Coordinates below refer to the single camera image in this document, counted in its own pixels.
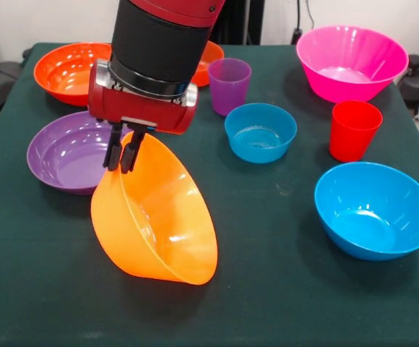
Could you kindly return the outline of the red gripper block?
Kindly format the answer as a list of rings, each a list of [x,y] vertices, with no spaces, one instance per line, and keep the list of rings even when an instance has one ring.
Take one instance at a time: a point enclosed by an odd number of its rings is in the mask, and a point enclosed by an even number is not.
[[[142,124],[159,132],[183,134],[190,126],[198,103],[198,87],[191,83],[184,94],[174,100],[149,98],[126,88],[113,88],[113,79],[107,67],[92,67],[87,96],[91,116],[110,121],[111,134],[103,167],[115,171],[122,154],[121,135],[123,124]],[[131,141],[121,157],[121,172],[133,171],[140,145],[145,136],[143,128],[133,130]]]

